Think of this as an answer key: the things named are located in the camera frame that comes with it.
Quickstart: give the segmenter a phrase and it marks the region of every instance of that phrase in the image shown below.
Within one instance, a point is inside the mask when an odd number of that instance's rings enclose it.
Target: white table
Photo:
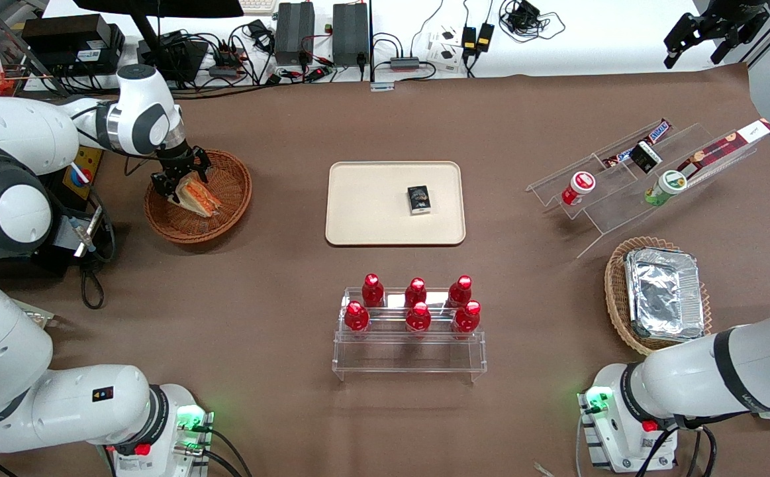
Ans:
[[[375,32],[393,33],[398,36],[409,53],[412,35],[418,30],[423,20],[435,10],[438,0],[372,0],[373,29]],[[489,23],[499,23],[499,8],[504,0],[491,0],[491,18]],[[324,26],[331,23],[331,10],[334,0],[313,0],[316,22],[314,33],[322,34]],[[558,13],[566,31],[551,40],[536,39],[524,44],[513,42],[497,25],[490,51],[482,54],[473,73],[476,76],[569,76],[569,75],[611,75],[623,73],[654,73],[666,72],[663,60],[666,51],[663,44],[664,36],[673,28],[679,16],[685,12],[696,13],[693,0],[535,0],[533,2],[543,13],[550,10]],[[469,25],[479,27],[488,11],[488,2],[484,0],[467,0],[470,8]],[[44,18],[86,15],[94,13],[76,7],[73,0],[51,0]],[[136,62],[136,45],[140,34],[134,22],[128,15],[101,13],[109,23],[116,23],[126,36],[124,54],[120,64]],[[414,43],[414,55],[425,60],[429,32],[440,30],[442,27],[458,28],[464,24],[465,10],[460,0],[444,0],[444,5],[431,19],[424,33]],[[190,33],[213,33],[221,38],[238,25],[249,23],[255,18],[261,19],[266,25],[275,29],[275,21],[269,16],[246,16],[231,19],[161,19],[161,31],[169,32],[184,28]],[[155,25],[155,18],[150,17],[150,23]],[[252,61],[260,72],[266,60],[266,54],[250,48],[251,42],[245,39]],[[685,52],[679,63],[673,68],[674,72],[694,72],[705,70],[713,65],[708,59],[714,51],[713,42],[705,42],[694,46]],[[331,57],[331,39],[316,38],[314,53],[318,56]],[[378,64],[390,60],[393,46],[380,42],[373,53],[373,59]],[[213,60],[207,55],[203,68],[212,66]],[[393,81],[394,79],[417,76],[406,73],[394,73],[387,66],[376,70],[376,81]],[[463,70],[460,73],[439,72],[435,78],[465,78]],[[369,68],[365,73],[369,78]],[[103,87],[116,87],[113,76],[100,76]],[[197,85],[209,79],[206,72],[197,76]],[[358,68],[351,67],[346,72],[339,73],[334,81],[358,81]],[[212,85],[223,85],[221,79]],[[42,89],[39,81],[30,81],[27,90]]]

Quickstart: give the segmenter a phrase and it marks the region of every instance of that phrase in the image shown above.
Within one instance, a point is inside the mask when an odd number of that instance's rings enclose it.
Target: red bottle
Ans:
[[[470,333],[473,330],[479,328],[479,312],[482,311],[482,306],[475,299],[467,302],[458,311],[455,312],[455,317],[452,318],[452,332],[455,333]],[[466,337],[457,337],[456,339],[466,339]]]
[[[423,278],[415,278],[405,289],[405,307],[411,308],[419,302],[426,302],[426,283]]]
[[[449,298],[446,299],[447,308],[461,308],[467,305],[470,297],[473,296],[473,278],[467,275],[461,275],[451,287],[449,287]]]
[[[353,300],[346,305],[343,323],[352,331],[367,331],[367,327],[370,326],[370,314],[360,303]]]
[[[361,287],[361,298],[364,306],[384,306],[385,286],[379,281],[379,277],[370,274],[364,277],[364,285]]]
[[[429,306],[424,302],[415,303],[405,315],[405,330],[412,333],[420,333],[429,329],[432,324],[432,316]]]

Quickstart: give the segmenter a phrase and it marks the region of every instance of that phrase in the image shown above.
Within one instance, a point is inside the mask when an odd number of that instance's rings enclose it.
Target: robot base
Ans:
[[[585,408],[599,405],[602,413],[588,414],[582,417],[585,423],[585,436],[589,434],[589,423],[593,423],[596,431],[596,441],[602,449],[602,456],[608,459],[612,471],[637,472],[652,448],[652,443],[660,436],[662,431],[643,431],[641,423],[627,410],[620,393],[620,377],[626,365],[611,364],[605,366],[594,378],[593,386],[584,395],[579,395],[581,407],[579,411],[584,413]],[[648,470],[668,470],[673,468],[675,460],[673,453],[676,450],[676,434],[664,441],[658,452],[652,457]],[[588,441],[591,450],[591,462],[604,464],[604,460],[597,458],[600,455],[599,448],[595,448],[597,442]]]
[[[161,390],[169,400],[164,431],[146,456],[122,456],[112,452],[117,477],[188,477],[195,465],[195,469],[204,467],[202,458],[173,453],[173,447],[181,443],[205,444],[200,441],[200,434],[182,431],[179,426],[206,425],[209,416],[196,404],[191,393],[178,384],[162,384]]]

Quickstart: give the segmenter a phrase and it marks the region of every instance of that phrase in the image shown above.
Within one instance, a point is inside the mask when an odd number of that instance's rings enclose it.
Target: clear acrylic stand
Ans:
[[[650,205],[644,199],[644,194],[648,188],[658,180],[662,172],[677,169],[691,154],[699,151],[718,139],[714,138],[700,124],[694,124],[687,129],[675,132],[669,138],[663,139],[652,146],[652,149],[661,157],[662,161],[652,168],[648,174],[639,169],[629,160],[621,162],[617,166],[605,168],[602,160],[617,154],[615,151],[624,151],[632,147],[644,135],[655,127],[653,124],[643,127],[638,132],[621,139],[615,144],[597,151],[583,160],[548,176],[541,181],[535,182],[526,188],[527,191],[534,192],[544,206],[551,203],[560,203],[562,209],[570,219],[576,218],[578,214],[584,212],[588,220],[599,231],[599,236],[582,250],[576,258],[582,257],[597,242],[609,233],[615,232],[621,227],[632,226],[645,220],[649,215],[670,207],[688,196],[688,190],[670,199],[665,205],[659,207]],[[723,172],[730,166],[735,165],[745,157],[755,153],[755,143],[745,145],[742,148],[733,151],[731,154],[721,157],[710,166],[704,167],[688,181],[687,189],[698,187],[710,181],[716,174]],[[596,171],[597,167],[602,167],[602,171]],[[577,171],[587,171],[594,174],[597,179],[597,186],[594,191],[587,194],[582,202],[575,206],[567,206],[560,200],[560,193],[567,187],[567,182]]]
[[[450,330],[455,308],[446,308],[448,289],[427,288],[426,304],[432,316],[421,335],[405,329],[405,290],[385,289],[385,306],[370,307],[370,326],[357,333],[346,328],[346,305],[360,301],[361,288],[344,291],[334,332],[332,371],[343,381],[347,372],[469,372],[475,382],[487,371],[485,332],[481,326],[471,333]]]

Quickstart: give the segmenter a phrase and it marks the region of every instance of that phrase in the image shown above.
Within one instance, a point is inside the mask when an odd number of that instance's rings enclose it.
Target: wicker basket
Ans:
[[[675,345],[673,341],[664,341],[663,339],[641,338],[632,331],[631,320],[629,317],[629,293],[626,286],[626,263],[624,258],[626,254],[635,248],[658,247],[666,250],[679,250],[678,247],[666,242],[660,238],[654,237],[636,237],[622,242],[615,248],[614,253],[608,259],[608,265],[605,268],[605,301],[608,305],[608,316],[611,317],[611,323],[617,329],[617,333],[627,345],[633,350],[644,356],[652,351],[661,350]],[[708,304],[708,292],[705,285],[700,282],[700,298],[702,298],[702,316],[704,317],[706,335],[711,335],[711,307]]]
[[[176,244],[197,244],[223,235],[243,217],[252,196],[252,179],[245,165],[224,151],[206,149],[211,160],[205,187],[222,203],[219,214],[200,217],[155,192],[152,184],[143,196],[143,214],[152,230]]]

